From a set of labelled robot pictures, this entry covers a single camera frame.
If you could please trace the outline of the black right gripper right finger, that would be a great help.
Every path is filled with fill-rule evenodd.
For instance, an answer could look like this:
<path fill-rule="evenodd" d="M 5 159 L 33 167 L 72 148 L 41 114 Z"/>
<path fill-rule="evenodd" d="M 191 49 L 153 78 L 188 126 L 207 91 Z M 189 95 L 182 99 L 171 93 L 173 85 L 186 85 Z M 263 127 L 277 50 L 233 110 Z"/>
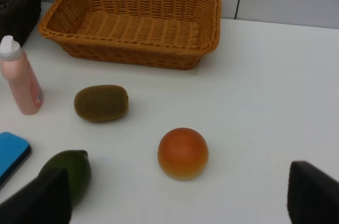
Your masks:
<path fill-rule="evenodd" d="M 287 209 L 292 223 L 338 224 L 338 181 L 307 161 L 293 161 Z"/>

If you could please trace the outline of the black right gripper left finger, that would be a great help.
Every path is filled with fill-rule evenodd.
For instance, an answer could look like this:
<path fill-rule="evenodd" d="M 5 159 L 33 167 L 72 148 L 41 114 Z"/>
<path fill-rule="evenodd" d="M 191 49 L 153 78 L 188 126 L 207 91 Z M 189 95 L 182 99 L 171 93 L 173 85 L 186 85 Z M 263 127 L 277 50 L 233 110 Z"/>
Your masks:
<path fill-rule="evenodd" d="M 69 223 L 72 203 L 68 173 L 53 168 L 1 203 L 1 223 Z"/>

